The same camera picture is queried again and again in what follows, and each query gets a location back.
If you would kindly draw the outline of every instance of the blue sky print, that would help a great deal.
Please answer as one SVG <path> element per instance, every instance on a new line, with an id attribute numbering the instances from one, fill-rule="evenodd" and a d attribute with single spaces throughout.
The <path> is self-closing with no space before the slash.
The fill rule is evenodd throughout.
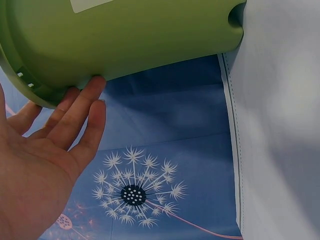
<path id="1" fill-rule="evenodd" d="M 2 72 L 0 80 L 14 115 L 27 100 Z M 39 240 L 242 239 L 217 56 L 109 81 L 101 98 L 107 124 L 99 151 Z"/>

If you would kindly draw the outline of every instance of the white dandelion seed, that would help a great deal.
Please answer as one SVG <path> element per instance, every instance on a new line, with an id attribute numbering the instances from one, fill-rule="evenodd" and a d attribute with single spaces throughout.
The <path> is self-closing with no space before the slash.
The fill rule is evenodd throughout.
<path id="1" fill-rule="evenodd" d="M 119 218 L 119 220 L 121 220 L 121 223 L 123 224 L 123 223 L 126 223 L 126 224 L 130 224 L 131 226 L 134 224 L 134 222 L 135 222 L 135 219 L 132 217 L 132 216 L 130 216 L 130 215 L 128 215 L 128 214 L 126 214 L 126 215 L 121 215 L 120 216 L 120 218 Z"/>
<path id="2" fill-rule="evenodd" d="M 141 211 L 142 211 L 143 213 L 148 212 L 148 210 L 149 210 L 149 208 L 148 208 L 146 205 L 143 205 L 143 206 L 141 207 Z"/>
<path id="3" fill-rule="evenodd" d="M 133 149 L 132 147 L 130 147 L 130 150 L 127 148 L 126 152 L 124 153 L 124 155 L 126 156 L 126 157 L 124 157 L 124 159 L 130 160 L 130 162 L 128 164 L 132 163 L 134 184 L 137 183 L 136 164 L 139 162 L 139 159 L 143 157 L 143 155 L 142 155 L 143 152 L 144 152 L 144 150 L 138 151 L 137 148 Z"/>
<path id="4" fill-rule="evenodd" d="M 127 209 L 127 210 L 131 210 L 132 209 L 132 207 L 130 205 L 127 205 L 124 208 Z"/>
<path id="5" fill-rule="evenodd" d="M 157 163 L 157 158 L 158 157 L 153 157 L 151 156 L 151 154 L 149 154 L 148 157 L 144 158 L 144 161 L 141 164 L 146 166 L 147 168 L 155 169 L 156 166 L 159 165 L 159 163 Z"/>
<path id="6" fill-rule="evenodd" d="M 183 185 L 183 182 L 176 184 L 174 187 L 171 187 L 172 192 L 170 193 L 170 197 L 174 197 L 177 201 L 178 199 L 183 199 L 185 194 L 185 190 L 187 189 L 186 185 Z"/>
<path id="7" fill-rule="evenodd" d="M 175 180 L 175 177 L 174 177 L 173 175 L 170 175 L 170 174 L 164 175 L 163 178 L 164 178 L 164 180 L 165 180 L 165 182 L 166 182 L 167 184 L 171 184 L 171 183 L 173 183 L 174 180 Z"/>
<path id="8" fill-rule="evenodd" d="M 124 153 L 124 155 L 126 156 L 126 157 L 124 157 L 124 159 L 130 160 L 129 164 L 131 164 L 131 163 L 136 164 L 137 162 L 139 162 L 139 159 L 141 157 L 143 157 L 143 155 L 142 155 L 143 152 L 144 152 L 144 150 L 138 151 L 137 148 L 136 149 L 134 149 L 132 147 L 130 147 L 130 149 L 127 148 L 126 152 Z"/>
<path id="9" fill-rule="evenodd" d="M 154 180 L 156 177 L 158 176 L 157 173 L 155 173 L 154 171 L 145 171 L 144 173 L 144 177 L 146 178 L 147 181 L 152 181 Z"/>
<path id="10" fill-rule="evenodd" d="M 139 214 L 135 215 L 136 219 L 143 219 L 145 215 L 142 212 L 139 212 Z"/>
<path id="11" fill-rule="evenodd" d="M 122 177 L 122 174 L 120 171 L 114 171 L 113 173 L 111 173 L 112 179 L 116 179 L 117 181 L 120 181 L 121 177 Z"/>
<path id="12" fill-rule="evenodd" d="M 142 172 L 137 173 L 137 174 L 136 174 L 136 179 L 137 179 L 140 183 L 142 183 L 142 182 L 144 181 L 144 179 L 145 179 L 145 174 L 142 173 Z"/>
<path id="13" fill-rule="evenodd" d="M 119 206 L 121 204 L 121 202 L 119 199 L 116 199 L 116 200 L 114 200 L 114 204 Z"/>
<path id="14" fill-rule="evenodd" d="M 161 215 L 161 210 L 157 207 L 155 207 L 153 210 L 152 210 L 152 215 L 155 216 L 155 217 L 158 217 Z"/>
<path id="15" fill-rule="evenodd" d="M 156 196 L 157 201 L 159 202 L 160 205 L 164 205 L 167 201 L 167 197 L 164 195 L 159 195 Z"/>
<path id="16" fill-rule="evenodd" d="M 121 164 L 122 161 L 120 161 L 121 156 L 116 153 L 112 153 L 110 156 L 106 156 L 106 158 L 103 161 L 103 164 L 108 168 L 112 169 L 113 167 L 117 167 L 117 165 Z"/>
<path id="17" fill-rule="evenodd" d="M 115 187 L 114 186 L 112 186 L 111 184 L 109 185 L 109 186 L 107 186 L 106 188 L 105 188 L 105 190 L 106 190 L 106 192 L 108 193 L 108 194 L 110 194 L 110 195 L 112 195 L 112 194 L 114 194 L 116 191 L 115 191 Z"/>
<path id="18" fill-rule="evenodd" d="M 126 169 L 124 172 L 122 172 L 123 178 L 128 180 L 130 183 L 130 179 L 133 177 L 134 173 L 131 171 L 131 169 Z"/>
<path id="19" fill-rule="evenodd" d="M 115 203 L 115 199 L 113 199 L 112 197 L 110 197 L 110 196 L 107 196 L 106 197 L 106 201 L 107 201 L 107 203 L 110 205 L 112 205 L 112 204 L 114 204 Z"/>
<path id="20" fill-rule="evenodd" d="M 168 216 L 170 216 L 170 214 L 174 215 L 178 210 L 176 206 L 174 202 L 169 202 L 162 207 L 162 212 L 165 212 Z"/>
<path id="21" fill-rule="evenodd" d="M 114 181 L 114 182 L 113 182 L 113 185 L 114 185 L 115 187 L 117 187 L 117 188 L 120 188 L 120 187 L 122 186 L 122 182 L 119 181 L 119 180 L 117 180 L 117 181 Z"/>
<path id="22" fill-rule="evenodd" d="M 118 213 L 114 209 L 109 209 L 108 211 L 106 211 L 106 214 L 115 220 L 118 219 Z"/>
<path id="23" fill-rule="evenodd" d="M 126 212 L 125 208 L 124 207 L 120 207 L 118 210 L 117 210 L 120 214 L 124 214 Z"/>
<path id="24" fill-rule="evenodd" d="M 102 189 L 102 187 L 97 186 L 95 189 L 92 190 L 93 191 L 93 197 L 95 199 L 101 200 L 104 197 L 104 190 Z"/>
<path id="25" fill-rule="evenodd" d="M 93 175 L 93 177 L 94 177 L 94 182 L 95 182 L 95 183 L 98 183 L 98 184 L 101 184 L 101 185 L 107 183 L 107 182 L 106 182 L 106 179 L 107 179 L 108 175 L 105 174 L 105 171 L 103 171 L 103 170 L 102 170 L 102 171 L 99 170 L 99 172 L 96 172 L 96 173 Z"/>
<path id="26" fill-rule="evenodd" d="M 146 218 L 139 221 L 139 226 L 151 228 L 153 225 L 157 225 L 157 220 L 154 218 Z"/>
<path id="27" fill-rule="evenodd" d="M 99 204 L 99 206 L 100 207 L 103 207 L 104 209 L 108 209 L 109 208 L 109 203 L 108 203 L 108 201 L 106 201 L 106 200 L 102 200 L 102 201 L 100 201 L 100 204 Z"/>
<path id="28" fill-rule="evenodd" d="M 159 192 L 159 191 L 161 191 L 161 189 L 163 188 L 163 186 L 162 186 L 161 182 L 156 181 L 156 182 L 153 183 L 152 188 L 153 188 L 153 190 L 154 190 L 155 192 Z"/>
<path id="29" fill-rule="evenodd" d="M 174 174 L 177 171 L 177 167 L 178 167 L 177 165 L 171 164 L 170 161 L 164 160 L 161 170 L 166 174 Z"/>

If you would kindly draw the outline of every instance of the hand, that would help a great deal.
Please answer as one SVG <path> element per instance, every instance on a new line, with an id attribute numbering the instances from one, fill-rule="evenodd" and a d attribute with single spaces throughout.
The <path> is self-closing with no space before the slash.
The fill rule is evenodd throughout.
<path id="1" fill-rule="evenodd" d="M 35 240 L 64 210 L 72 188 L 95 157 L 106 123 L 98 100 L 106 81 L 94 77 L 81 92 L 70 88 L 46 125 L 22 135 L 41 112 L 32 102 L 6 118 L 0 86 L 0 238 Z M 86 118 L 80 142 L 69 149 Z"/>

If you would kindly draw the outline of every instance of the seam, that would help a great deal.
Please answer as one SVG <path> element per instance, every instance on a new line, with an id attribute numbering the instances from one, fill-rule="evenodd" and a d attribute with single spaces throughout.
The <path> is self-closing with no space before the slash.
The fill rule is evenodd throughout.
<path id="1" fill-rule="evenodd" d="M 239 124 L 238 124 L 238 114 L 237 114 L 237 107 L 236 107 L 236 101 L 235 101 L 235 94 L 234 94 L 234 89 L 233 89 L 233 83 L 232 83 L 232 78 L 231 78 L 231 74 L 230 74 L 230 67 L 229 67 L 229 62 L 228 62 L 228 57 L 227 55 L 224 53 L 223 54 L 224 58 L 225 58 L 225 62 L 226 62 L 226 68 L 227 68 L 227 81 L 230 82 L 229 86 L 229 90 L 231 92 L 231 98 L 233 101 L 233 105 L 234 105 L 234 115 L 235 115 L 235 123 L 236 123 L 236 138 L 237 138 L 237 145 L 238 145 L 238 155 L 239 155 L 239 162 L 240 162 L 240 172 L 241 172 L 241 181 L 239 179 L 239 181 L 241 182 L 241 192 L 242 194 L 240 194 L 240 201 L 241 201 L 241 219 L 240 219 L 240 230 L 242 230 L 242 234 L 245 232 L 245 225 L 244 225 L 244 180 L 243 180 L 243 161 L 242 161 L 242 148 L 241 148 L 241 141 L 240 141 L 240 136 L 239 136 Z"/>

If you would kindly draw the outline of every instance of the gray stitched line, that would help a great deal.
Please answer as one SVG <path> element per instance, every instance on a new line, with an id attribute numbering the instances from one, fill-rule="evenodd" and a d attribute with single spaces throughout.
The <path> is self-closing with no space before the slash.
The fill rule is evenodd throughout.
<path id="1" fill-rule="evenodd" d="M 239 137 L 239 124 L 238 124 L 238 115 L 237 115 L 237 109 L 236 109 L 236 102 L 235 102 L 235 95 L 234 95 L 234 89 L 233 89 L 233 84 L 232 84 L 232 79 L 230 76 L 230 68 L 229 68 L 229 63 L 228 63 L 228 58 L 224 54 L 222 54 L 222 60 L 223 60 L 223 65 L 224 65 L 224 70 L 227 78 L 227 84 L 228 84 L 228 91 L 230 98 L 232 99 L 231 102 L 231 109 L 232 109 L 232 114 L 235 116 L 233 118 L 233 125 L 234 125 L 234 133 L 235 133 L 235 145 L 236 145 L 236 154 L 237 154 L 237 161 L 238 161 L 238 178 L 239 178 L 239 183 L 238 183 L 238 188 L 239 188 L 239 204 L 240 204 L 240 230 L 242 229 L 244 232 L 244 195 L 241 195 L 241 192 L 244 192 L 244 181 L 243 177 L 241 176 L 240 172 L 242 173 L 243 171 L 243 163 L 242 163 L 242 150 L 241 150 L 241 143 L 240 143 L 240 137 Z"/>

